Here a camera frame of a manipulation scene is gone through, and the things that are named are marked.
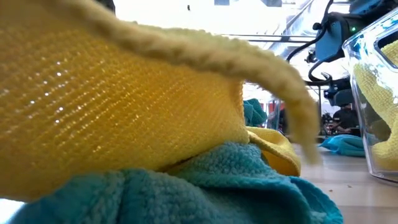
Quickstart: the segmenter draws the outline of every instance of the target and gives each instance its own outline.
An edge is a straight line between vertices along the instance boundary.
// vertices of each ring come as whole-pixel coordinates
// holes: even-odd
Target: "teal microfiber cloth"
[[[365,157],[362,139],[349,134],[342,134],[326,139],[319,146],[327,148],[339,155]]]
[[[272,170],[250,144],[225,143],[173,174],[127,169],[73,178],[10,223],[343,223],[336,205]]]
[[[267,114],[261,108],[261,104],[257,99],[243,101],[244,119],[246,126],[258,126],[266,122]]]

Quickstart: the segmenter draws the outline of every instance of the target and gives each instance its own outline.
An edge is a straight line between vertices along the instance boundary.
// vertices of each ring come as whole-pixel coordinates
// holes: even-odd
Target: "clear plastic bin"
[[[398,9],[343,45],[370,173],[398,184]]]
[[[283,102],[280,99],[272,99],[266,105],[266,112],[268,114],[266,128],[279,130],[280,129],[280,111],[283,108]]]

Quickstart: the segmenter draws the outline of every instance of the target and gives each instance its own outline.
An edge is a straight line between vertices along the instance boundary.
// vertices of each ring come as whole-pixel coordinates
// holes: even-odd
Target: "yellow towel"
[[[299,175],[286,138],[244,126],[244,80],[285,101],[316,162],[316,107],[272,52],[119,21],[92,0],[0,0],[0,197],[34,200],[85,172],[162,170],[249,138],[280,173]]]
[[[392,63],[398,65],[398,41],[383,47],[382,52]],[[373,159],[380,169],[398,170],[398,107],[394,104],[396,96],[393,95],[391,89],[378,82],[377,76],[366,64],[356,64],[354,75],[366,100],[391,129],[391,135],[387,141],[379,142],[372,147]]]

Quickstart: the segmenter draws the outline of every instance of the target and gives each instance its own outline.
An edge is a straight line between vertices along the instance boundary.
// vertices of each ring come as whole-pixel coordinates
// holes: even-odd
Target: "knitted fabric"
[[[272,170],[253,145],[226,143],[170,175],[143,169],[76,177],[13,223],[343,223],[306,180]]]
[[[267,114],[261,108],[261,104],[257,99],[243,101],[243,111],[246,126],[256,127],[267,120]]]
[[[328,138],[319,146],[343,156],[365,157],[362,138],[349,134]]]
[[[285,101],[296,142],[319,159],[298,71],[247,42],[119,21],[93,0],[0,0],[0,49],[2,198],[32,201],[75,175],[165,170],[225,141],[247,144],[244,80]],[[256,140],[281,174],[299,175],[290,145],[282,154],[269,147],[279,138]]]
[[[394,65],[398,65],[398,41],[386,45],[381,50]],[[385,140],[383,136],[385,136],[386,131],[385,128],[380,128],[381,122],[378,121],[379,124],[373,125],[379,126],[379,129],[376,130],[382,131],[383,134],[378,134],[382,141],[372,146],[372,158],[380,169],[398,170],[398,108],[394,103],[396,96],[392,89],[383,84],[383,74],[374,74],[373,65],[356,64],[354,75],[361,93],[375,112],[384,120],[382,124],[387,124],[391,129],[391,135]]]

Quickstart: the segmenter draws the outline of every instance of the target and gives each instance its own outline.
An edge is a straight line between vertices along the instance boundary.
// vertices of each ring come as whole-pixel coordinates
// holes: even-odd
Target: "black cable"
[[[323,77],[325,77],[324,80],[321,80],[317,77],[314,77],[312,75],[312,72],[314,71],[314,69],[316,69],[319,65],[321,65],[324,61],[320,60],[317,63],[315,63],[313,65],[313,67],[308,71],[308,77],[311,81],[305,81],[305,83],[308,86],[323,86],[323,85],[327,85],[332,81],[332,77],[331,75],[327,74],[327,73],[321,73]]]
[[[322,24],[314,24],[314,29],[319,29],[321,28],[321,32],[319,33],[319,35],[317,35],[317,37],[313,40],[311,40],[310,42],[297,47],[296,49],[294,49],[286,58],[286,60],[288,62],[290,62],[290,60],[293,58],[294,55],[296,55],[297,53],[301,52],[302,50],[306,49],[307,47],[315,44],[316,42],[318,42],[326,33],[327,27],[328,27],[328,13],[329,13],[329,8],[330,6],[333,4],[333,0],[329,0],[328,4],[326,5],[325,8],[325,12],[323,13],[323,19],[322,19]],[[325,77],[325,80],[321,80],[319,78],[316,78],[312,75],[312,72],[314,71],[314,69],[316,69],[319,65],[321,65],[324,62],[324,60],[320,60],[317,63],[315,63],[313,65],[313,67],[308,71],[308,77],[309,79],[312,81],[305,81],[305,83],[308,86],[322,86],[322,85],[327,85],[332,81],[332,77],[329,74],[325,74],[322,73],[322,75]]]
[[[306,44],[304,44],[304,45],[301,45],[300,47],[297,47],[296,49],[294,49],[294,50],[287,56],[286,61],[290,62],[290,59],[292,59],[292,57],[293,57],[294,55],[296,55],[296,54],[299,53],[300,51],[306,49],[307,47],[313,45],[314,43],[318,42],[318,40],[320,40],[320,39],[323,37],[323,35],[325,35],[326,28],[327,28],[327,26],[325,25],[325,23],[327,23],[326,18],[327,18],[328,12],[329,12],[329,8],[330,8],[330,6],[331,6],[332,4],[333,4],[333,0],[329,0],[328,4],[326,5],[325,12],[323,13],[323,19],[322,19],[322,20],[323,20],[322,22],[323,22],[324,24],[321,25],[322,30],[321,30],[321,32],[319,33],[319,35],[318,35],[315,39],[311,40],[310,42],[308,42],[308,43],[306,43]]]

